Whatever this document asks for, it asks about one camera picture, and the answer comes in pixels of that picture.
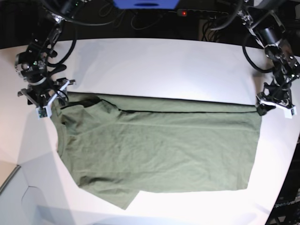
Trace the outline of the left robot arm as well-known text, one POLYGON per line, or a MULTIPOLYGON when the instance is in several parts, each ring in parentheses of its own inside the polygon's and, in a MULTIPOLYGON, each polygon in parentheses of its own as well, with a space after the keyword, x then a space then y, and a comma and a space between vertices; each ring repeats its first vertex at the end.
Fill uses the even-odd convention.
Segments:
POLYGON ((297 114, 296 106, 292 102, 291 86, 300 77, 300 64, 286 39, 284 24, 276 14, 276 9, 283 1, 262 0, 256 6, 248 0, 227 0, 225 3, 232 7, 233 12, 223 24, 213 30, 224 29, 235 17, 239 17, 248 30, 242 43, 246 60, 256 71, 273 74, 271 83, 264 83, 263 90, 256 95, 255 106, 258 114, 264 116, 268 111, 278 108, 284 111, 286 118, 291 119, 297 114), (263 48, 265 56, 273 63, 272 68, 262 69, 250 59, 246 51, 249 38, 254 38, 263 48))

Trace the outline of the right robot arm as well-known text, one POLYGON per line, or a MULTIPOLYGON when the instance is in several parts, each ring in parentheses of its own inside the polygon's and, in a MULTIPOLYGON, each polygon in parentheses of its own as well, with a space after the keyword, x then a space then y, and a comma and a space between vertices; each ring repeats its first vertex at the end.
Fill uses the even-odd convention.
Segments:
POLYGON ((17 95, 25 96, 28 104, 36 107, 38 118, 50 118, 52 103, 58 99, 61 106, 66 106, 69 102, 67 87, 76 83, 75 80, 67 78, 53 80, 52 76, 66 70, 64 63, 77 42, 77 26, 92 24, 75 19, 75 15, 86 3, 85 0, 43 0, 41 3, 46 10, 45 16, 33 32, 26 51, 16 55, 15 70, 28 84, 28 87, 21 89, 17 95), (66 22, 74 27, 71 47, 59 62, 50 63, 49 59, 57 56, 54 47, 66 22))

